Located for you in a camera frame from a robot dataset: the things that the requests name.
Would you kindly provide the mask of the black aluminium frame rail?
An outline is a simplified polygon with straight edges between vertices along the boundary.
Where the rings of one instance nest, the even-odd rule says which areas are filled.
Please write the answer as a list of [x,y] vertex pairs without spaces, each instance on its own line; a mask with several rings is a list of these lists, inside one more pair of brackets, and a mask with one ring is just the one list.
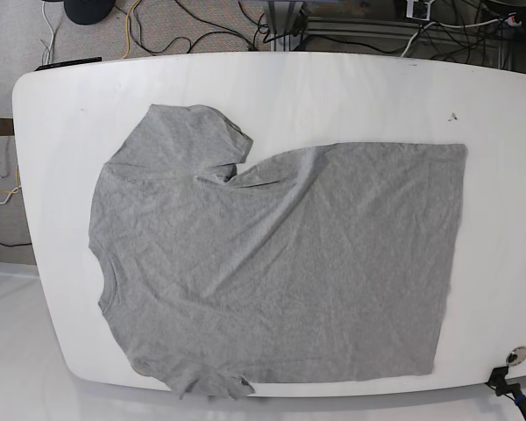
[[[478,35],[490,36],[493,31],[503,31],[514,26],[517,21],[514,17],[493,18],[487,22],[468,25],[450,25],[434,23],[433,26],[421,32],[421,38],[432,39],[439,42],[458,43],[473,42]],[[368,38],[368,39],[409,39],[426,23],[408,23],[398,21],[385,21],[364,18],[306,18],[305,28],[300,34],[322,37]]]

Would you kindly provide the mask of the grey t-shirt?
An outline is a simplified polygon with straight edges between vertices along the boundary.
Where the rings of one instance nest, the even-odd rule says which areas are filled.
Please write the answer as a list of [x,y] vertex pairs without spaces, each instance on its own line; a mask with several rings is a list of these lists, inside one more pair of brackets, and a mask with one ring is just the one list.
[[103,165],[89,248],[132,369],[231,398],[429,375],[466,146],[347,142],[238,171],[251,148],[220,111],[152,105]]

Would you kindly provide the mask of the round blue-grey stand base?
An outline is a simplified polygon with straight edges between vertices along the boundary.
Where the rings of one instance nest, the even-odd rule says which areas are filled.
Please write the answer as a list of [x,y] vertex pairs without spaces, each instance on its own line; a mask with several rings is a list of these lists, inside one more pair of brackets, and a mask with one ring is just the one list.
[[112,11],[115,0],[65,0],[68,19],[77,25],[95,25]]

